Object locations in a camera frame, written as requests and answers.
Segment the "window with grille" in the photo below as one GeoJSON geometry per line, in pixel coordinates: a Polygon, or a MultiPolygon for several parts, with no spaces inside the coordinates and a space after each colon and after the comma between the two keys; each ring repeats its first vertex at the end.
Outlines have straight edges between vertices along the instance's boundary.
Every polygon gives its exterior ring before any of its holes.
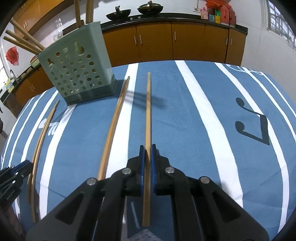
{"type": "Polygon", "coordinates": [[[295,50],[295,34],[279,9],[271,1],[266,1],[268,12],[268,29],[285,39],[295,50]]]}

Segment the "green perforated utensil holder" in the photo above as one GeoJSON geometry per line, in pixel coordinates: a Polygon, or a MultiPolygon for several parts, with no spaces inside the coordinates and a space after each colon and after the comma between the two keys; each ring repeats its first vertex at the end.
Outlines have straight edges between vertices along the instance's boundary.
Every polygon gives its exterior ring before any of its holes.
{"type": "Polygon", "coordinates": [[[100,22],[73,30],[37,59],[67,105],[107,97],[116,90],[100,22]]]}

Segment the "green basin on counter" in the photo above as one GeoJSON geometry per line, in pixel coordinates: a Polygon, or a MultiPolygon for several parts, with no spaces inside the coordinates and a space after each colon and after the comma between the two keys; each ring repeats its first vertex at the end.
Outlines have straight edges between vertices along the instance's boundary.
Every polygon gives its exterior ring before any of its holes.
{"type": "Polygon", "coordinates": [[[37,67],[38,65],[40,65],[40,61],[37,58],[37,55],[34,56],[31,60],[30,60],[30,65],[32,66],[32,68],[37,67]]]}

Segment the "yellow detergent bottle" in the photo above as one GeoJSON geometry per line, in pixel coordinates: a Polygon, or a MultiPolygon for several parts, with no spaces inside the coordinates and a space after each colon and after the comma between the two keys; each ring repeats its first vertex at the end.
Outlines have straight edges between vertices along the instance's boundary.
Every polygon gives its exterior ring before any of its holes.
{"type": "Polygon", "coordinates": [[[13,85],[13,82],[12,82],[11,78],[9,78],[9,79],[5,82],[4,87],[6,88],[6,91],[7,91],[8,93],[11,93],[11,92],[12,92],[12,90],[14,89],[14,85],[13,85]]]}

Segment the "red plastic bag on wall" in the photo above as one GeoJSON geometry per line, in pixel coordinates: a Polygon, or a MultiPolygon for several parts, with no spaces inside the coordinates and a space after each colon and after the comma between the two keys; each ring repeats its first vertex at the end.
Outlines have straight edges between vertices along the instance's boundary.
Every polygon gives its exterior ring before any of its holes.
{"type": "Polygon", "coordinates": [[[6,52],[6,59],[13,65],[18,66],[19,65],[19,53],[17,51],[16,46],[11,47],[6,52]]]}

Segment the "brown kitchen base cabinets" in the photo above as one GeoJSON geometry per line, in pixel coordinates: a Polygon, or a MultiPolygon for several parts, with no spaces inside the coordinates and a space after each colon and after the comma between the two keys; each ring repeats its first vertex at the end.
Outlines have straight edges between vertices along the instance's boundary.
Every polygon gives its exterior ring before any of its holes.
{"type": "MultiPolygon", "coordinates": [[[[112,67],[163,60],[202,60],[240,65],[246,27],[228,27],[187,14],[137,16],[120,24],[101,24],[112,67]]],[[[43,67],[33,68],[11,93],[4,91],[1,102],[18,116],[27,101],[55,87],[43,67]]]]}

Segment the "red gift bags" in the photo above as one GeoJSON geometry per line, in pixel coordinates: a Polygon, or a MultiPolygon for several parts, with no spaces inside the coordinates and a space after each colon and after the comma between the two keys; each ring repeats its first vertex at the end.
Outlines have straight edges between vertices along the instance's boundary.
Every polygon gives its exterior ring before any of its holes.
{"type": "Polygon", "coordinates": [[[220,24],[234,28],[236,25],[236,14],[229,3],[230,1],[209,0],[209,1],[206,1],[206,7],[220,9],[221,11],[220,24]]]}

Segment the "blue striped table cloth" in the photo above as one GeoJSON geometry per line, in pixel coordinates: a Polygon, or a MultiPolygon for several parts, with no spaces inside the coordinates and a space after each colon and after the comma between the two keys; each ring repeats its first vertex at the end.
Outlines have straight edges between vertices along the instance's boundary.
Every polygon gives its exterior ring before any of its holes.
{"type": "Polygon", "coordinates": [[[261,71],[212,62],[137,63],[113,73],[113,96],[68,106],[52,88],[30,99],[14,122],[1,168],[32,159],[55,111],[36,173],[41,216],[98,175],[126,78],[107,176],[138,155],[151,77],[152,143],[160,154],[189,177],[209,177],[275,237],[295,209],[295,105],[283,88],[261,71]]]}

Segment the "black wok with lid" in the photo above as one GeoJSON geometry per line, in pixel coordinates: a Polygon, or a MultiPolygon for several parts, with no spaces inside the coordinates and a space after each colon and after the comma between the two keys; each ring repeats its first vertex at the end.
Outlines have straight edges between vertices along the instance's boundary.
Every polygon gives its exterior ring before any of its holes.
{"type": "Polygon", "coordinates": [[[148,1],[137,8],[138,12],[145,16],[154,16],[162,12],[164,7],[161,4],[148,1]]]}

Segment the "colourful small boxes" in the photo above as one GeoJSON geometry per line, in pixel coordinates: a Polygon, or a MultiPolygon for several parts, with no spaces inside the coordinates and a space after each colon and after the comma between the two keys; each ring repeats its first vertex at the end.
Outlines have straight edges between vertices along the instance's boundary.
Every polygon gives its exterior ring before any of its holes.
{"type": "Polygon", "coordinates": [[[212,23],[221,23],[221,11],[220,9],[203,7],[201,9],[201,19],[208,20],[212,23]]]}

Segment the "black wok left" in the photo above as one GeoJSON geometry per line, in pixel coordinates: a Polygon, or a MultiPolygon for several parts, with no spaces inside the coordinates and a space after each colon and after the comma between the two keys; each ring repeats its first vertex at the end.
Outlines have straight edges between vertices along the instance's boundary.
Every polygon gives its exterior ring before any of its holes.
{"type": "Polygon", "coordinates": [[[115,12],[107,14],[106,17],[111,21],[119,21],[128,18],[131,11],[131,9],[121,10],[120,6],[116,6],[115,12]]]}

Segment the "wooden chopstick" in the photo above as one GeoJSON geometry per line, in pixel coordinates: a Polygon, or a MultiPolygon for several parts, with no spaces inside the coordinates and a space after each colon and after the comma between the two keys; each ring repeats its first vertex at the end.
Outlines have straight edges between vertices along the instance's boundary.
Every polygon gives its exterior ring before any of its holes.
{"type": "Polygon", "coordinates": [[[142,226],[150,226],[151,218],[151,73],[147,74],[147,96],[145,113],[145,160],[144,160],[144,199],[142,208],[142,226]]]}
{"type": "Polygon", "coordinates": [[[15,38],[18,42],[34,49],[34,50],[37,50],[38,52],[41,52],[41,49],[35,45],[33,45],[32,43],[28,42],[27,40],[21,38],[20,36],[18,36],[17,34],[15,34],[14,32],[10,31],[10,30],[6,30],[5,31],[6,34],[8,34],[9,36],[15,38]]]}
{"type": "Polygon", "coordinates": [[[37,145],[35,147],[35,150],[34,150],[34,154],[33,154],[33,169],[32,169],[32,173],[30,174],[29,178],[28,178],[28,188],[27,188],[27,202],[30,204],[31,203],[31,191],[32,191],[32,183],[33,183],[33,178],[34,176],[36,175],[36,171],[37,171],[37,162],[39,161],[39,156],[40,156],[40,152],[41,152],[41,149],[42,149],[42,145],[43,145],[43,141],[44,141],[44,138],[45,138],[45,135],[46,135],[46,132],[48,130],[48,127],[49,127],[49,124],[51,122],[51,119],[56,111],[56,108],[57,106],[59,105],[60,103],[60,100],[58,100],[55,105],[53,106],[50,114],[48,115],[47,119],[46,119],[46,122],[42,128],[42,131],[41,131],[41,134],[38,138],[38,141],[37,141],[37,145]]]}
{"type": "Polygon", "coordinates": [[[94,0],[86,1],[86,23],[93,22],[94,0]]]}
{"type": "Polygon", "coordinates": [[[31,191],[31,196],[30,196],[30,198],[31,198],[30,209],[31,209],[33,223],[36,223],[37,214],[38,214],[37,208],[35,206],[35,185],[36,185],[36,175],[33,178],[32,191],[31,191]]]}
{"type": "Polygon", "coordinates": [[[35,55],[39,54],[41,51],[40,50],[35,50],[33,48],[30,48],[29,46],[23,44],[23,43],[20,43],[20,42],[17,42],[16,40],[13,40],[12,38],[9,38],[7,36],[4,36],[4,40],[12,43],[12,44],[15,44],[16,46],[26,50],[26,51],[29,51],[30,53],[33,53],[35,55]]]}
{"type": "Polygon", "coordinates": [[[30,35],[24,28],[22,28],[13,18],[10,20],[10,23],[16,27],[27,39],[31,40],[38,48],[44,50],[45,47],[39,43],[32,35],[30,35]]]}
{"type": "Polygon", "coordinates": [[[111,120],[111,124],[109,127],[109,131],[107,134],[107,138],[106,138],[106,142],[104,145],[103,154],[102,154],[102,158],[101,158],[101,162],[100,162],[100,166],[99,166],[99,172],[98,172],[98,176],[97,176],[97,180],[99,180],[99,181],[105,179],[105,177],[106,177],[108,160],[109,160],[109,156],[110,156],[110,152],[111,152],[111,146],[112,146],[117,122],[119,119],[119,115],[120,115],[120,112],[122,109],[122,105],[125,100],[126,91],[128,88],[129,81],[130,81],[130,76],[128,76],[127,79],[123,82],[121,92],[119,95],[119,99],[118,99],[118,102],[117,102],[117,105],[116,105],[116,108],[115,108],[115,111],[114,111],[114,114],[113,114],[113,117],[111,120]]]}
{"type": "Polygon", "coordinates": [[[74,0],[74,9],[75,9],[75,19],[76,19],[76,27],[81,27],[81,18],[80,18],[80,7],[79,0],[74,0]]]}

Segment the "brown upper wall cabinet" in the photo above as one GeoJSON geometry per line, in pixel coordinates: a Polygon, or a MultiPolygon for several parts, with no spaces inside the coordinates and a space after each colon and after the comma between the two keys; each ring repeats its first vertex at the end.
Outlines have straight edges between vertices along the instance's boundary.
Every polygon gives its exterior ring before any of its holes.
{"type": "Polygon", "coordinates": [[[72,5],[72,0],[25,1],[13,19],[29,34],[34,35],[49,20],[72,5]]]}

